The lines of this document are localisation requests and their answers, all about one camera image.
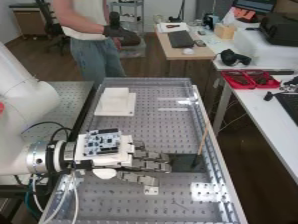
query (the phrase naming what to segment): black box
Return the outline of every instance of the black box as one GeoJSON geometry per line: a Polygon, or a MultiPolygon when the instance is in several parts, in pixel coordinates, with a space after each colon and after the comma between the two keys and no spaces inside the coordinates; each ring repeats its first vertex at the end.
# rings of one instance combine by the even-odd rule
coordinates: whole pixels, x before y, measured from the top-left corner
{"type": "Polygon", "coordinates": [[[269,43],[298,47],[298,14],[267,14],[261,22],[261,32],[269,43]]]}

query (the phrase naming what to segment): jeans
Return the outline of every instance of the jeans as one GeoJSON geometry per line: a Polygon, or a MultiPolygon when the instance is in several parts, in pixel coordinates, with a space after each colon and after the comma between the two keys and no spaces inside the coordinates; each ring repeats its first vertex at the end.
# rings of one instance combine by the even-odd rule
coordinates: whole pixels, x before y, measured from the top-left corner
{"type": "Polygon", "coordinates": [[[125,77],[118,50],[113,40],[86,41],[72,38],[72,56],[86,81],[94,81],[97,88],[105,77],[125,77]]]}

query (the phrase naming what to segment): white t-shirt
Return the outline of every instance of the white t-shirt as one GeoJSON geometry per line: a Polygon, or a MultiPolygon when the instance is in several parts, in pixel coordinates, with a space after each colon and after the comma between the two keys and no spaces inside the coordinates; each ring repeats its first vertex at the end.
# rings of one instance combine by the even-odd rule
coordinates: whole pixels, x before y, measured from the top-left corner
{"type": "MultiPolygon", "coordinates": [[[[74,11],[90,19],[92,22],[106,25],[102,0],[73,0],[74,11]]],[[[80,33],[69,27],[62,26],[66,36],[78,40],[104,40],[106,37],[102,34],[80,33]]]]}

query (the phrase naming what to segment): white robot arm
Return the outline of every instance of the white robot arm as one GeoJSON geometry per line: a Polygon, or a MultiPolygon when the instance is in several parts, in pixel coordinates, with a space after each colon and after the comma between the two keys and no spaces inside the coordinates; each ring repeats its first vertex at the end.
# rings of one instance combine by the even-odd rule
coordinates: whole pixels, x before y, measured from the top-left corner
{"type": "Polygon", "coordinates": [[[60,96],[30,76],[1,43],[0,80],[0,176],[52,174],[76,167],[92,169],[101,179],[117,176],[158,186],[156,178],[128,171],[170,172],[168,155],[136,147],[132,136],[117,129],[89,131],[76,143],[23,141],[20,134],[57,107],[60,96]]]}
{"type": "Polygon", "coordinates": [[[28,146],[20,134],[56,108],[60,96],[38,82],[0,43],[0,175],[30,173],[28,146]]]}

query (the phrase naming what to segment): wall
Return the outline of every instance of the wall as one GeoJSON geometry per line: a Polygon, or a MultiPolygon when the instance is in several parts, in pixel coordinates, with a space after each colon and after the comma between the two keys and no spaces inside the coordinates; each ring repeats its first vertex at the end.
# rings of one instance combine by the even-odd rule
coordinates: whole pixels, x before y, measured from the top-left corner
{"type": "Polygon", "coordinates": [[[0,41],[5,44],[20,36],[15,16],[8,5],[13,0],[0,0],[0,41]]]}
{"type": "MultiPolygon", "coordinates": [[[[29,3],[33,0],[15,0],[17,3],[29,3]]],[[[145,0],[145,31],[153,32],[153,16],[164,15],[168,19],[169,16],[177,17],[179,12],[182,0],[145,0]]],[[[133,13],[132,9],[122,8],[124,13],[133,13]]],[[[195,15],[195,0],[186,0],[185,4],[185,21],[193,21],[195,15]]]]}
{"type": "MultiPolygon", "coordinates": [[[[230,10],[231,4],[234,0],[214,0],[215,1],[215,8],[214,8],[214,14],[219,16],[219,18],[223,18],[226,13],[230,10]]],[[[213,0],[197,0],[197,12],[195,17],[198,19],[202,18],[205,13],[213,12],[213,0]]]]}

